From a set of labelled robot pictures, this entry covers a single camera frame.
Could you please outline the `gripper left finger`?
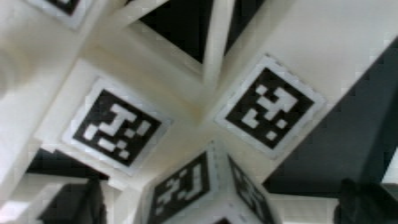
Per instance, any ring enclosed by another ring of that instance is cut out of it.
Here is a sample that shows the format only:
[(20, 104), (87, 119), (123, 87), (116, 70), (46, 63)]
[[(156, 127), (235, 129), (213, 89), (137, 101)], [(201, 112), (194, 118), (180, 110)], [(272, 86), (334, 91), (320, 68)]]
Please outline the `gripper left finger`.
[(52, 203), (62, 185), (23, 185), (0, 206), (0, 224), (43, 224), (39, 216)]

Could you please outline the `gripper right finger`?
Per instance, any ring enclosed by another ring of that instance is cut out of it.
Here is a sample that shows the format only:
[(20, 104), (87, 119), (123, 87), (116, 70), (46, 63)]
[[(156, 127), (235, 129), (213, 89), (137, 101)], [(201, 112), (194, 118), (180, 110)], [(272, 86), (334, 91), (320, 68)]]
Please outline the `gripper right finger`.
[(398, 184), (343, 180), (334, 224), (398, 224)]

